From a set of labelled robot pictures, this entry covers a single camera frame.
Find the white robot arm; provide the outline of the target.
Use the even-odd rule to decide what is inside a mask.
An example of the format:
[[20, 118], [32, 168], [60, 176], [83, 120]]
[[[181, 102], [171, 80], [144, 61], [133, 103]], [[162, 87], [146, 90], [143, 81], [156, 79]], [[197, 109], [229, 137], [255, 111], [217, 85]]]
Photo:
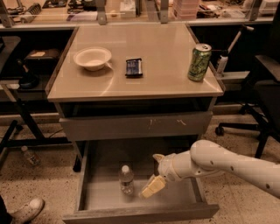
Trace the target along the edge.
[[233, 153], [208, 140], [195, 142], [179, 154], [154, 154], [158, 175], [153, 174], [140, 192], [149, 198], [165, 188], [168, 182], [198, 178], [218, 172], [229, 172], [280, 198], [280, 164]]

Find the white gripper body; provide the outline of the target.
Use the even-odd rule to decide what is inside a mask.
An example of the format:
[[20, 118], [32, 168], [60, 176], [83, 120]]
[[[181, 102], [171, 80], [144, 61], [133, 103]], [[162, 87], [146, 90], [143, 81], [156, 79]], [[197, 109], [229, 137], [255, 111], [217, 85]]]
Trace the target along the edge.
[[179, 154], [169, 154], [158, 163], [158, 173], [162, 176], [167, 182], [180, 181], [182, 179], [181, 168], [182, 160]]

